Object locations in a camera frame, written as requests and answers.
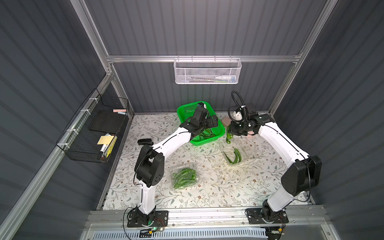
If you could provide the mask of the green plastic basket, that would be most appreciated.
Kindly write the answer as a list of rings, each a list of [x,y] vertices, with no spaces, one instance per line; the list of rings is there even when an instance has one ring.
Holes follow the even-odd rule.
[[[225,133],[225,127],[208,102],[194,102],[178,107],[181,128],[191,133],[191,143],[201,146],[216,141]]]

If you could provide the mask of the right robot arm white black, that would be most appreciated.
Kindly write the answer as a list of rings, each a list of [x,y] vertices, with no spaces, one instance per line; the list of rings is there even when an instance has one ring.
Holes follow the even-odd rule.
[[[261,216],[266,223],[282,221],[285,208],[298,199],[298,195],[311,192],[319,184],[322,161],[298,147],[268,114],[248,113],[243,106],[229,111],[231,125],[228,133],[247,136],[249,132],[264,138],[282,157],[287,166],[281,177],[282,186],[263,202]]]

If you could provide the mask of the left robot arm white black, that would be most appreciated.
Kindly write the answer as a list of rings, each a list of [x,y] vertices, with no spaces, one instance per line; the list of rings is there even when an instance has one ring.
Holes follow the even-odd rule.
[[[143,217],[154,214],[156,185],[164,176],[166,159],[204,130],[217,127],[218,121],[216,115],[210,115],[206,104],[199,102],[192,117],[181,123],[169,137],[158,144],[142,146],[134,168],[141,189],[140,202],[137,205],[138,214]]]

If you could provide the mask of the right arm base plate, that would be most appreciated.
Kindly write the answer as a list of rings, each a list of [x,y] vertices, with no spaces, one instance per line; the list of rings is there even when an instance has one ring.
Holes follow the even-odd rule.
[[[248,208],[245,215],[249,224],[287,224],[288,216],[285,211],[273,212],[268,208]]]

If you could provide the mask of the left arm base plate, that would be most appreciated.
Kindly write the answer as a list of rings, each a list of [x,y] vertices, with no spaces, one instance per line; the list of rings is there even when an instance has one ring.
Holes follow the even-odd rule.
[[[169,211],[153,210],[148,215],[138,209],[133,209],[127,214],[128,228],[139,227],[167,227],[169,220]]]

